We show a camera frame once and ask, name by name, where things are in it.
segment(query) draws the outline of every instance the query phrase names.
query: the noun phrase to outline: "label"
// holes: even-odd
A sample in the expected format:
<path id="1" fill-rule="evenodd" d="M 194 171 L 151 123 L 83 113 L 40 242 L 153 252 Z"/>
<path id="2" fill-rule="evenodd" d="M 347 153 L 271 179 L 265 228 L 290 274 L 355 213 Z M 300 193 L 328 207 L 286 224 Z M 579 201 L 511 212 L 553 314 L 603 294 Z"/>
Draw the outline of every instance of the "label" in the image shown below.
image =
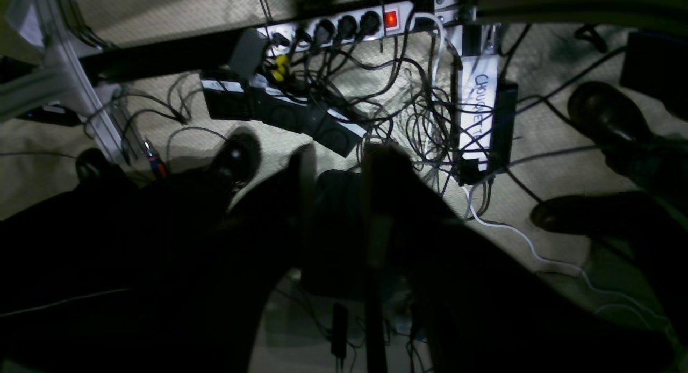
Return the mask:
<path id="1" fill-rule="evenodd" d="M 491 109 L 497 98 L 497 65 L 498 55 L 482 55 L 462 58 L 464 70 L 461 82 L 462 110 L 481 113 L 460 113 L 459 149 L 489 150 L 492 142 Z M 482 151 L 466 152 L 465 160 L 478 160 L 478 170 L 487 170 L 487 155 Z"/>
<path id="2" fill-rule="evenodd" d="M 340 114 L 339 111 L 337 111 L 337 110 L 335 110 L 335 109 L 328 109 L 328 110 L 327 110 L 327 113 L 329 113 L 329 115 L 334 116 L 334 117 L 337 118 L 337 119 L 349 120 L 349 118 L 347 118 L 346 116 Z M 355 123 L 344 123 L 343 121 L 337 121 L 337 123 L 339 123 L 340 125 L 344 126 L 344 128 L 348 128 L 349 131 L 351 131 L 352 133 L 358 135 L 358 136 L 361 137 L 361 138 L 363 138 L 363 136 L 368 132 L 368 131 L 366 131 L 365 128 L 363 128 L 363 127 L 361 127 L 361 126 L 359 126 L 359 125 L 357 125 L 357 124 L 355 124 Z"/>
<path id="3" fill-rule="evenodd" d="M 243 93 L 243 88 L 239 82 L 221 82 L 221 81 L 201 81 L 201 85 L 205 89 L 212 89 L 213 91 L 228 91 Z"/>

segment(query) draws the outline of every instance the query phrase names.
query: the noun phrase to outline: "leather shoe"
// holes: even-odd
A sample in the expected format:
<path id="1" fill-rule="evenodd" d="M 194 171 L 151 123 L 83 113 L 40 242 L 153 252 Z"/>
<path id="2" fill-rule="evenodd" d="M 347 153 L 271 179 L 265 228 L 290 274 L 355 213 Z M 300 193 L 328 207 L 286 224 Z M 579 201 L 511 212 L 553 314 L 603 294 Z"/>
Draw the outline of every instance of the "leather shoe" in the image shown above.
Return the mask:
<path id="1" fill-rule="evenodd" d="M 604 147 L 607 165 L 621 175 L 628 170 L 626 153 L 639 144 L 649 142 L 654 134 L 643 113 L 621 91 L 603 82 L 580 85 L 568 100 L 571 121 L 583 135 Z"/>
<path id="2" fill-rule="evenodd" d="M 631 234 L 641 224 L 639 211 L 657 212 L 653 199 L 643 192 L 611 195 L 566 195 L 548 199 L 531 211 L 535 226 L 568 234 Z"/>
<path id="3" fill-rule="evenodd" d="M 75 166 L 76 176 L 81 184 L 108 176 L 125 177 L 122 169 L 118 165 L 110 164 L 98 148 L 89 148 L 81 152 L 76 158 Z"/>
<path id="4" fill-rule="evenodd" d="M 250 128 L 239 127 L 222 145 L 210 170 L 219 174 L 227 186 L 239 191 L 255 177 L 260 162 L 258 138 Z"/>

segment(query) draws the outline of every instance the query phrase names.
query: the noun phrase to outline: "white cable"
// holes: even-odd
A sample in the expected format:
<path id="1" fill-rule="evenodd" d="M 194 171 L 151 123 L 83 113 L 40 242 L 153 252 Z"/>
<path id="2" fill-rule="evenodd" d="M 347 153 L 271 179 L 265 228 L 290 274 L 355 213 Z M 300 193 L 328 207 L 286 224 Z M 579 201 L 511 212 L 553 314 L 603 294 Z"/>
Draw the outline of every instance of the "white cable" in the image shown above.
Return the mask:
<path id="1" fill-rule="evenodd" d="M 463 189 L 463 191 L 466 193 L 466 199 L 469 203 L 469 209 L 471 209 L 471 213 L 472 213 L 472 216 L 474 216 L 475 221 L 479 222 L 480 224 L 482 224 L 484 226 L 489 226 L 491 228 L 505 228 L 505 229 L 508 229 L 509 231 L 514 231 L 514 232 L 518 233 L 519 236 L 521 236 L 524 240 L 526 240 L 526 243 L 528 243 L 528 247 L 531 248 L 531 253 L 533 253 L 533 256 L 535 256 L 536 259 L 538 259 L 544 263 L 558 264 L 561 266 L 567 266 L 567 267 L 573 268 L 573 269 L 578 271 L 578 274 L 580 274 L 582 276 L 583 280 L 585 281 L 585 284 L 587 284 L 587 286 L 591 290 L 594 290 L 595 292 L 598 292 L 600 294 L 605 294 L 605 295 L 617 295 L 619 297 L 622 297 L 622 298 L 628 300 L 632 304 L 636 305 L 639 309 L 649 312 L 649 314 L 651 314 L 652 317 L 655 317 L 657 319 L 662 319 L 664 321 L 668 320 L 668 318 L 666 318 L 662 315 L 656 314 L 656 312 L 652 311 L 649 307 L 646 307 L 645 305 L 638 302 L 638 300 L 624 294 L 623 292 L 612 291 L 612 290 L 602 290 L 600 288 L 595 287 L 590 282 L 590 278 L 587 276 L 587 273 L 585 272 L 585 270 L 583 270 L 583 268 L 581 268 L 579 265 L 574 264 L 574 263 L 569 263 L 567 261 L 551 260 L 551 259 L 548 259 L 548 258 L 545 258 L 545 257 L 538 255 L 538 253 L 535 252 L 535 246 L 533 246 L 533 242 L 528 238 L 528 236 L 526 236 L 523 232 L 519 231 L 518 229 L 514 228 L 513 226 L 508 225 L 508 224 L 502 224 L 502 223 L 494 224 L 494 223 L 489 223 L 489 222 L 483 221 L 480 218 L 480 216 L 477 215 L 477 212 L 475 212 L 475 208 L 472 205 L 472 190 L 469 192 L 469 190 L 466 188 L 466 186 L 462 186 L 461 189 Z"/>
<path id="2" fill-rule="evenodd" d="M 49 309 L 50 307 L 55 307 L 56 305 L 61 305 L 61 304 L 66 304 L 68 302 L 73 302 L 74 300 L 100 297 L 101 295 L 114 294 L 116 292 L 123 292 L 123 291 L 128 291 L 128 290 L 129 290 L 128 288 L 118 288 L 116 290 L 95 292 L 93 294 L 88 294 L 88 295 L 79 295 L 78 297 L 71 297 L 71 298 L 67 298 L 67 299 L 63 299 L 63 300 L 57 300 L 57 302 L 52 302 L 51 304 L 39 305 L 36 307 L 29 307 L 29 309 L 21 309 L 21 310 L 17 310 L 17 311 L 3 312 L 3 313 L 0 313 L 0 318 L 10 317 L 12 315 L 17 315 L 17 314 L 24 314 L 25 312 L 32 312 L 32 311 Z"/>
<path id="3" fill-rule="evenodd" d="M 646 319 L 643 317 L 643 315 L 640 314 L 640 313 L 638 312 L 638 310 L 634 309 L 633 307 L 631 307 L 631 306 L 629 306 L 629 305 L 626 305 L 626 304 L 604 304 L 604 305 L 601 305 L 600 307 L 597 307 L 597 309 L 596 309 L 595 312 L 594 312 L 595 315 L 599 315 L 599 313 L 600 313 L 602 310 L 604 310 L 604 309 L 627 309 L 627 310 L 629 310 L 630 312 L 636 314 L 636 316 L 637 316 L 638 318 L 640 318 L 641 321 L 643 321 L 643 324 L 644 324 L 648 329 L 652 329 L 652 327 L 649 325 L 649 323 L 646 321 Z"/>
<path id="4" fill-rule="evenodd" d="M 430 13 L 414 13 L 413 19 L 416 18 L 427 18 L 428 20 L 432 20 L 435 22 L 435 25 L 437 25 L 437 31 L 440 33 L 440 43 L 437 47 L 437 57 L 435 57 L 435 62 L 433 62 L 432 74 L 430 75 L 430 87 L 434 87 L 435 81 L 437 81 L 437 71 L 440 68 L 440 60 L 442 60 L 442 52 L 445 50 L 445 37 L 447 36 L 447 30 L 445 30 L 445 26 L 442 24 L 442 21 L 440 21 L 437 16 L 431 15 Z"/>

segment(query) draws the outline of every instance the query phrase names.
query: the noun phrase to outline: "red power switch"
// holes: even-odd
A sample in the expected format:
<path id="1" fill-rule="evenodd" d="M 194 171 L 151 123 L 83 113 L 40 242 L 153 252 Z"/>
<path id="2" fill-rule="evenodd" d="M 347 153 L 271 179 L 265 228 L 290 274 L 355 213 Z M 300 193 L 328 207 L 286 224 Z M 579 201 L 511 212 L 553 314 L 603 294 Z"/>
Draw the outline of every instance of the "red power switch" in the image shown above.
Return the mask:
<path id="1" fill-rule="evenodd" d="M 397 28 L 399 22 L 396 19 L 396 10 L 385 12 L 385 28 Z"/>

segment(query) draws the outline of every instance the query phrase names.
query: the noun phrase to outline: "power strip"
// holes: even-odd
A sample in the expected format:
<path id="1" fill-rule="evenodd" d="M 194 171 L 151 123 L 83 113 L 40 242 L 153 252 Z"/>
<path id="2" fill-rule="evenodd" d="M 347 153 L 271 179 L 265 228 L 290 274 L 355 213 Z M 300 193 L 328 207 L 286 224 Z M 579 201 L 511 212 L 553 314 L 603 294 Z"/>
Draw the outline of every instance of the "power strip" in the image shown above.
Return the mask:
<path id="1" fill-rule="evenodd" d="M 382 5 L 372 6 L 257 29 L 272 42 L 268 54 L 280 55 L 289 53 L 292 47 L 295 52 L 303 52 L 311 49 L 313 45 L 321 48 L 331 47 L 335 41 L 344 45 L 357 40 L 370 41 L 399 35 L 404 33 L 412 10 L 413 3 L 401 1 L 385 4 L 384 8 Z M 415 23 L 411 23 L 408 30 L 412 31 L 414 27 Z"/>

